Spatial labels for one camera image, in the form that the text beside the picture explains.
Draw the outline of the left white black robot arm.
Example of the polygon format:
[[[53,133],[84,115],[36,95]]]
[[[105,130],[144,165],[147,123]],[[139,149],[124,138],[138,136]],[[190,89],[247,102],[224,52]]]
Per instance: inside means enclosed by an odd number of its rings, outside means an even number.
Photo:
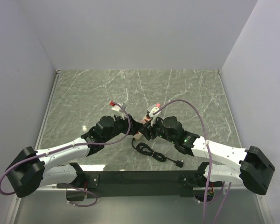
[[[131,115],[103,116],[88,132],[63,145],[34,150],[22,149],[6,169],[6,176],[19,198],[32,194],[41,186],[49,170],[63,162],[93,155],[111,145],[111,140],[121,133],[135,135],[143,124],[135,121]]]

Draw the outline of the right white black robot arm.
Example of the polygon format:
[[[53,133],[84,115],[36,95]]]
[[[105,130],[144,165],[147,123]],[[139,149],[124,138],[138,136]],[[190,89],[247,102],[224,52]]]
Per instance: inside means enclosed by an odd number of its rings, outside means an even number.
[[[140,132],[147,140],[161,137],[173,143],[182,154],[211,159],[204,170],[195,176],[200,186],[210,182],[230,182],[243,184],[258,195],[267,193],[275,167],[258,147],[230,147],[205,140],[198,134],[186,131],[174,116],[149,121]]]

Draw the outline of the beige power strip red sockets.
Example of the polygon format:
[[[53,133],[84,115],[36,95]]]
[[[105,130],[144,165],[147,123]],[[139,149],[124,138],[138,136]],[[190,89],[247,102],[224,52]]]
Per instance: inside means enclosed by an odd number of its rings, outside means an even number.
[[[145,117],[140,121],[140,123],[143,123],[143,127],[152,127],[153,121],[154,121],[154,119],[147,121],[147,120],[146,120],[146,116],[145,116]],[[133,137],[134,137],[134,139],[135,139],[136,141],[139,141],[139,140],[140,140],[142,137],[144,137],[144,136],[142,135],[141,130],[139,130]]]

